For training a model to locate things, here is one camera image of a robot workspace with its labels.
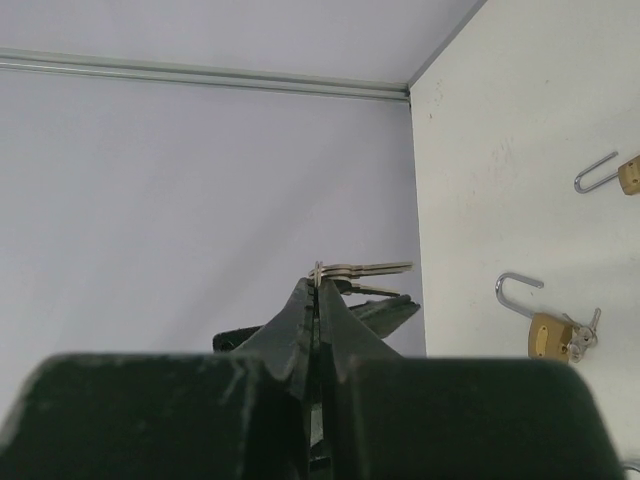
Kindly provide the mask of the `silver key set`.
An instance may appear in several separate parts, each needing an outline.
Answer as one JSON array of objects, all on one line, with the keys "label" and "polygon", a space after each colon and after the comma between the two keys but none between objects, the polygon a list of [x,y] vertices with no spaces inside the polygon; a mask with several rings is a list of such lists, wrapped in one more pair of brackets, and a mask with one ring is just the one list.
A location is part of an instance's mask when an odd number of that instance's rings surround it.
[{"label": "silver key set", "polygon": [[601,314],[601,309],[596,308],[591,321],[587,324],[583,324],[573,320],[568,314],[563,313],[564,319],[573,329],[572,338],[567,344],[567,352],[570,362],[579,363],[589,349],[597,346],[597,326],[601,318]]},{"label": "silver key set", "polygon": [[362,294],[383,297],[398,297],[400,293],[393,289],[367,286],[358,283],[365,277],[397,275],[413,269],[413,262],[377,263],[377,264],[331,264],[317,262],[308,273],[307,279],[315,288],[324,280],[333,281],[342,295]]}]

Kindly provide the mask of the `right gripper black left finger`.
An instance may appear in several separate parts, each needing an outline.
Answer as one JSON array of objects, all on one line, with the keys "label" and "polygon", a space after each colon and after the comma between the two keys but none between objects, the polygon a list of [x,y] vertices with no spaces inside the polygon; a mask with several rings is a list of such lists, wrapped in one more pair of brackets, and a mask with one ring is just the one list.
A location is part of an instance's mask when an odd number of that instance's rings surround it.
[{"label": "right gripper black left finger", "polygon": [[314,293],[228,353],[67,353],[1,428],[5,479],[305,479]]}]

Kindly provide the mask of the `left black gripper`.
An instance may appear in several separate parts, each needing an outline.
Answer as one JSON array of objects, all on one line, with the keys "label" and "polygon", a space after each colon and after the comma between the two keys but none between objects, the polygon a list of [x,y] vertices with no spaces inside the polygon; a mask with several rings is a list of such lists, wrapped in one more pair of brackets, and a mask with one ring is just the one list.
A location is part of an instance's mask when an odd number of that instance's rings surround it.
[{"label": "left black gripper", "polygon": [[[386,339],[421,308],[409,295],[371,300],[349,307],[350,312],[378,338]],[[262,325],[218,333],[212,338],[215,353],[230,352],[257,333]]]}]

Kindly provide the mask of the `large brass padlock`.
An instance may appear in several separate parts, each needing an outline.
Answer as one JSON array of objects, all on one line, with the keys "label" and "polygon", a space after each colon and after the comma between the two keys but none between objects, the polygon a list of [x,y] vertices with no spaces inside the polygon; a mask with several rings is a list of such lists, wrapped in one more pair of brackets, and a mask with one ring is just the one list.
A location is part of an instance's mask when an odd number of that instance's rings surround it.
[{"label": "large brass padlock", "polygon": [[544,283],[518,273],[505,272],[496,280],[496,299],[505,308],[530,320],[527,353],[531,359],[555,360],[567,364],[569,343],[574,332],[573,326],[566,320],[544,312],[534,312],[509,300],[504,294],[504,285],[507,280],[517,281],[537,289],[542,289]]}]

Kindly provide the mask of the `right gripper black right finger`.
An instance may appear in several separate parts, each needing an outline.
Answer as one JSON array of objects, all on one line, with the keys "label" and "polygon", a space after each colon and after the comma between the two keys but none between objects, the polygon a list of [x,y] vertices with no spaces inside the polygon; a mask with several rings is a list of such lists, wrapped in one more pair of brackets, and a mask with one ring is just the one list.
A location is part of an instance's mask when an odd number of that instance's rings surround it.
[{"label": "right gripper black right finger", "polygon": [[336,479],[620,479],[592,394],[546,360],[405,358],[316,292]]}]

